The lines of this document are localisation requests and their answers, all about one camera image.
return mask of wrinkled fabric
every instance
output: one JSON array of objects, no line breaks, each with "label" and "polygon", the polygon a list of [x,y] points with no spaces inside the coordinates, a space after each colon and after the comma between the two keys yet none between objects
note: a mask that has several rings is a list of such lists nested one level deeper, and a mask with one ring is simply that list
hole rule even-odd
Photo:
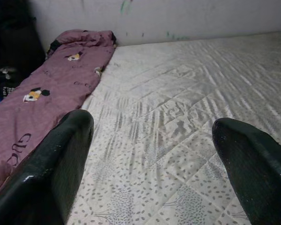
[{"label": "wrinkled fabric", "polygon": [[67,224],[250,224],[211,127],[281,144],[281,33],[119,47],[82,108],[95,132]]},{"label": "wrinkled fabric", "polygon": [[111,31],[72,30],[61,46],[0,103],[0,186],[100,81],[114,52]]}]

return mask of white mattress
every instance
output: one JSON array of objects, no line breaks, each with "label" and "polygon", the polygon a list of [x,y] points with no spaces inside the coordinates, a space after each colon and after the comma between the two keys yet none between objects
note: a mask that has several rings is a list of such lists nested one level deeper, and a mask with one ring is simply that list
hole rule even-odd
[{"label": "white mattress", "polygon": [[119,47],[82,108],[95,133],[68,224],[250,224],[211,127],[281,143],[281,33]]}]

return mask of bed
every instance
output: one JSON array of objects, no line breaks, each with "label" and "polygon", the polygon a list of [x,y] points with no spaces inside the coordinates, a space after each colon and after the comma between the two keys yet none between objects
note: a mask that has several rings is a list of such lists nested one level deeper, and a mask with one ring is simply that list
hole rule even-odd
[{"label": "bed", "polygon": [[118,47],[82,109],[95,131],[67,224],[248,225],[211,128],[281,144],[281,32]]}]

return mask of pink blanket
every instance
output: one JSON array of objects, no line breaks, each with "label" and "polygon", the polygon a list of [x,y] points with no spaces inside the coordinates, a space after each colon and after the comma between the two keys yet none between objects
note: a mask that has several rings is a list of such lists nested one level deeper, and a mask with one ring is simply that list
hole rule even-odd
[{"label": "pink blanket", "polygon": [[100,81],[114,53],[111,31],[70,30],[57,50],[0,103],[0,187],[69,111],[78,109]]}]

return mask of quilted mattress surface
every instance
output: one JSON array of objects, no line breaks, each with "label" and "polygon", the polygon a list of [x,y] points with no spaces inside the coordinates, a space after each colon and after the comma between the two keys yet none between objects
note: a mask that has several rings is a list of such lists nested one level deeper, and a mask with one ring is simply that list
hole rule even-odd
[{"label": "quilted mattress surface", "polygon": [[211,126],[281,144],[281,32],[118,47],[82,108],[95,133],[68,224],[248,225]]}]

